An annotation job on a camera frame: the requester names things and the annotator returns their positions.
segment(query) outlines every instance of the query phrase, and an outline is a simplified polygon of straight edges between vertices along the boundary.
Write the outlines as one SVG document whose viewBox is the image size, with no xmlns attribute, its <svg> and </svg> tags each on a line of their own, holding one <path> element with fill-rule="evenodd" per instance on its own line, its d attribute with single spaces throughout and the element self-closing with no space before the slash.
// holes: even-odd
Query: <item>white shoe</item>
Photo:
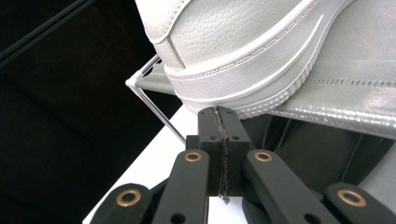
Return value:
<svg viewBox="0 0 396 224">
<path fill-rule="evenodd" d="M 308 76 L 352 0 L 136 0 L 177 96 L 192 112 L 220 105 L 240 119 L 286 101 Z"/>
</svg>

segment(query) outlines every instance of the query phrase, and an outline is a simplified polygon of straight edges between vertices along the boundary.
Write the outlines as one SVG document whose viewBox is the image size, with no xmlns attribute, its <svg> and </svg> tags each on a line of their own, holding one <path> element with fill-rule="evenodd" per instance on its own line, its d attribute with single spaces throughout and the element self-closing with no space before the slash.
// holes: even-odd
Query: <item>white surface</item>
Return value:
<svg viewBox="0 0 396 224">
<path fill-rule="evenodd" d="M 171 121 L 183 135 L 197 134 L 197 117 L 184 106 L 176 112 Z M 153 188 L 170 175 L 177 154 L 184 148 L 172 132 L 164 127 L 107 194 L 114 188 L 127 183 L 141 184 L 148 189 Z M 95 211 L 107 194 L 85 217 L 84 224 L 91 222 Z M 211 197 L 208 223 L 247 223 L 242 211 L 241 198 L 231 198 L 231 202 L 226 205 L 222 199 Z"/>
</svg>

